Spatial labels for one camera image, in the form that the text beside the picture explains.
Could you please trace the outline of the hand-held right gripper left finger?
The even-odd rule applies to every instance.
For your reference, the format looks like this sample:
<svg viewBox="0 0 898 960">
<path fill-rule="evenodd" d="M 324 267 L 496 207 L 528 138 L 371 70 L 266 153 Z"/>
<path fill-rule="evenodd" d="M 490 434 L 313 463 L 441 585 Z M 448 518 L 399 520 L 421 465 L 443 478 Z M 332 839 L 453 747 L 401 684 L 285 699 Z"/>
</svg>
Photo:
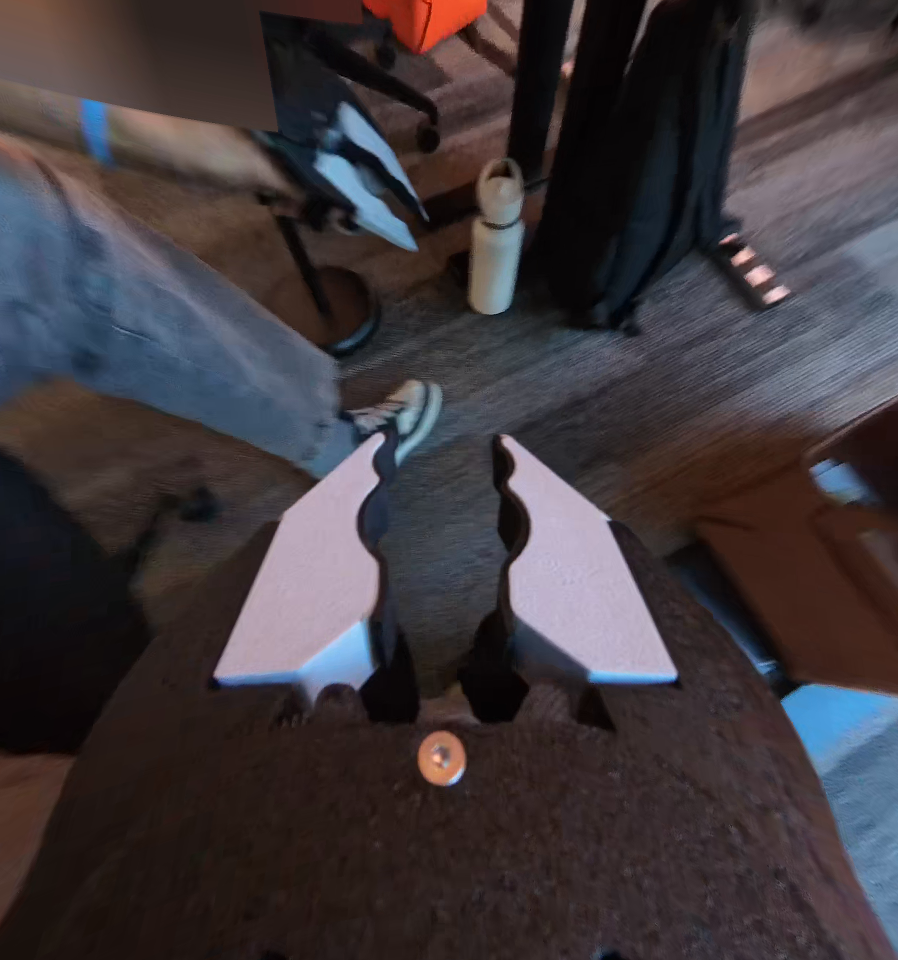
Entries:
<svg viewBox="0 0 898 960">
<path fill-rule="evenodd" d="M 289 687 L 306 706 L 348 685 L 367 707 L 412 707 L 413 666 L 380 542 L 397 437 L 372 435 L 282 516 L 213 684 Z"/>
</svg>

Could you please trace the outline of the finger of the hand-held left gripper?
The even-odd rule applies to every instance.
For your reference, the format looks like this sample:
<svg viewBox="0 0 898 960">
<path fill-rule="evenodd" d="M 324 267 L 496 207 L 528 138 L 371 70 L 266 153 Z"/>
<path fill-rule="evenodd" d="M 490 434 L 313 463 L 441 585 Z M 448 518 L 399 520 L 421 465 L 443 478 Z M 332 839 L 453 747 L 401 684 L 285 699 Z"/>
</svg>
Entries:
<svg viewBox="0 0 898 960">
<path fill-rule="evenodd" d="M 376 127 L 354 105 L 341 103 L 335 114 L 339 135 L 335 152 L 370 170 L 381 186 L 423 222 L 429 214 L 407 178 L 394 150 Z"/>
<path fill-rule="evenodd" d="M 384 200 L 370 190 L 355 165 L 337 154 L 319 153 L 315 170 L 353 207 L 350 218 L 356 228 L 402 250 L 418 251 L 409 227 L 392 213 Z"/>
</svg>

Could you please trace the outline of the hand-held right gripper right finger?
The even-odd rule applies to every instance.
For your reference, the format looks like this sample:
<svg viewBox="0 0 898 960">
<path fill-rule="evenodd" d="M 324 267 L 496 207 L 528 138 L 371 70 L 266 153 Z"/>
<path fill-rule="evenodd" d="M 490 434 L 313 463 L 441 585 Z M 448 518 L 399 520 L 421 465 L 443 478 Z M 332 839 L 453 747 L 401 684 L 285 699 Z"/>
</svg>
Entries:
<svg viewBox="0 0 898 960">
<path fill-rule="evenodd" d="M 676 683 L 609 517 L 515 438 L 495 436 L 491 452 L 505 557 L 467 687 Z"/>
</svg>

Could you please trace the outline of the person's left forearm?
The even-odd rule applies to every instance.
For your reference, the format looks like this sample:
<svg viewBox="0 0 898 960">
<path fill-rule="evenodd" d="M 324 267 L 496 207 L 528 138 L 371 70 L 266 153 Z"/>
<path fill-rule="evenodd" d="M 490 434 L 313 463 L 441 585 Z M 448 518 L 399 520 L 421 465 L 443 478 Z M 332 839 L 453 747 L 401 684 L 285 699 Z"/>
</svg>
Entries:
<svg viewBox="0 0 898 960">
<path fill-rule="evenodd" d="M 0 130 L 89 157 L 79 124 L 79 99 L 0 79 Z M 109 104 L 115 165 L 175 174 L 258 194 L 285 186 L 250 133 L 231 126 Z"/>
</svg>

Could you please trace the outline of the black round table base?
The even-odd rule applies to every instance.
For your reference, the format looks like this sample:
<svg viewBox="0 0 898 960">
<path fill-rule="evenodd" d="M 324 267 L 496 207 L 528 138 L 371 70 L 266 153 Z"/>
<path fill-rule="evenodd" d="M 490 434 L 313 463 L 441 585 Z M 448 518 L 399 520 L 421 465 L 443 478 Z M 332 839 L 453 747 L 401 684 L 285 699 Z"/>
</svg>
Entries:
<svg viewBox="0 0 898 960">
<path fill-rule="evenodd" d="M 381 322 L 377 293 L 354 270 L 317 265 L 294 219 L 273 214 L 273 220 L 294 268 L 272 286 L 265 302 L 268 309 L 285 326 L 334 358 L 365 347 Z"/>
</svg>

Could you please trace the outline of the cream water bottle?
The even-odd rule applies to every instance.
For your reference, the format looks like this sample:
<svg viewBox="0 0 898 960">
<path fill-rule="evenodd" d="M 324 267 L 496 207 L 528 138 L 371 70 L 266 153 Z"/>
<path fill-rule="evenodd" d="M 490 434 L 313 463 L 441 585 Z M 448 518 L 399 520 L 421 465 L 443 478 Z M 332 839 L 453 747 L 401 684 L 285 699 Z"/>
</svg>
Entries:
<svg viewBox="0 0 898 960">
<path fill-rule="evenodd" d="M 468 303 L 480 315 L 502 314 L 513 302 L 525 238 L 525 200 L 523 173 L 513 159 L 497 159 L 481 169 L 468 275 Z"/>
</svg>

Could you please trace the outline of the orange fabric object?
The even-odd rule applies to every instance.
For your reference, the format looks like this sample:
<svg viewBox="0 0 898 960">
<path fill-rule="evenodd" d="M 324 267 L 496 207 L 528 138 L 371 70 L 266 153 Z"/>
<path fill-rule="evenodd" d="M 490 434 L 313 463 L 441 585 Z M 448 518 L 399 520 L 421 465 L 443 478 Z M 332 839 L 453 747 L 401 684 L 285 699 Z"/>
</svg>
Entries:
<svg viewBox="0 0 898 960">
<path fill-rule="evenodd" d="M 486 1 L 363 1 L 371 15 L 389 22 L 413 54 L 429 52 L 487 12 Z"/>
</svg>

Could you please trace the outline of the person's white and black shoe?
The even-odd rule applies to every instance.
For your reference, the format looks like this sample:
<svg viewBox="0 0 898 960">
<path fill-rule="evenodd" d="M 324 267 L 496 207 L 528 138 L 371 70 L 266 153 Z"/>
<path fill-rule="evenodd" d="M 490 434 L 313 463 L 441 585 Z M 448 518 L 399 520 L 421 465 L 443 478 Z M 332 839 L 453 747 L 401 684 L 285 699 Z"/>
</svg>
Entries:
<svg viewBox="0 0 898 960">
<path fill-rule="evenodd" d="M 438 384 L 409 379 L 385 400 L 347 410 L 343 417 L 361 441 L 376 434 L 394 437 L 394 463 L 400 467 L 430 437 L 442 406 L 443 391 Z"/>
</svg>

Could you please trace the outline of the blue wristband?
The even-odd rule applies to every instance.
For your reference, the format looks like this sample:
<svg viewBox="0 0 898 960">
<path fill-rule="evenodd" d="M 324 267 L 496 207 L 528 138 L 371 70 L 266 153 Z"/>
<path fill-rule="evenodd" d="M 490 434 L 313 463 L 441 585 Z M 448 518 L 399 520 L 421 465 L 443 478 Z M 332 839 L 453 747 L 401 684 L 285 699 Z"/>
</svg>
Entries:
<svg viewBox="0 0 898 960">
<path fill-rule="evenodd" d="M 90 99 L 79 99 L 79 124 L 87 154 L 105 167 L 115 165 L 109 122 L 109 105 Z"/>
</svg>

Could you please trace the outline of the brown cardboard box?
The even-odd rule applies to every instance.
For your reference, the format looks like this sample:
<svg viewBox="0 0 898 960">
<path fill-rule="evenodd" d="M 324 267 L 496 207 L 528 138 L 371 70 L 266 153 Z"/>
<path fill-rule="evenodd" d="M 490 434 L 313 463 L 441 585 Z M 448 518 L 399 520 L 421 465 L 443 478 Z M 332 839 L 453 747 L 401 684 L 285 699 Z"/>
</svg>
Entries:
<svg viewBox="0 0 898 960">
<path fill-rule="evenodd" d="M 695 532 L 790 680 L 898 695 L 898 395 L 705 508 Z"/>
</svg>

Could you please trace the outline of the person's grey trousers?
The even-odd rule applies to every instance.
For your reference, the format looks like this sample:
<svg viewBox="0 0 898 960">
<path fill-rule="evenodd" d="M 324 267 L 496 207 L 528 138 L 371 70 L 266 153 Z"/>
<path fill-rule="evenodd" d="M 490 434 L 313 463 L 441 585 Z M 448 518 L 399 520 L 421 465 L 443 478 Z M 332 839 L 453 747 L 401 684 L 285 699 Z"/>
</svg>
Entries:
<svg viewBox="0 0 898 960">
<path fill-rule="evenodd" d="M 0 135 L 0 406 L 70 378 L 320 477 L 360 444 L 336 372 L 223 275 Z"/>
</svg>

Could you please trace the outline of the black fabric bag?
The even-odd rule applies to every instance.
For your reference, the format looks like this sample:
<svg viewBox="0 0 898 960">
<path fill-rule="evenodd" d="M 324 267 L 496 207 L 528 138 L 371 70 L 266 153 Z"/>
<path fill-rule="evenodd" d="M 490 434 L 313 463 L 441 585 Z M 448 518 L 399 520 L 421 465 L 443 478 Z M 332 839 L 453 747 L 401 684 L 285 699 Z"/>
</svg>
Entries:
<svg viewBox="0 0 898 960">
<path fill-rule="evenodd" d="M 743 1 L 587 3 L 535 240 L 573 326 L 635 333 L 647 289 L 730 234 L 754 15 Z"/>
</svg>

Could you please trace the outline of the black upright post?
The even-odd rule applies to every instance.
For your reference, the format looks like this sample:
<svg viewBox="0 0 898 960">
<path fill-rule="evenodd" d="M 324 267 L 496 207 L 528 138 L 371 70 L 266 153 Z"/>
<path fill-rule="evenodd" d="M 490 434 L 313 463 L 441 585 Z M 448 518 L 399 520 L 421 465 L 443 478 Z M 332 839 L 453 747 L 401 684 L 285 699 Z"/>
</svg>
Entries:
<svg viewBox="0 0 898 960">
<path fill-rule="evenodd" d="M 543 160 L 573 1 L 525 1 L 520 25 L 507 156 L 525 186 L 543 179 Z"/>
</svg>

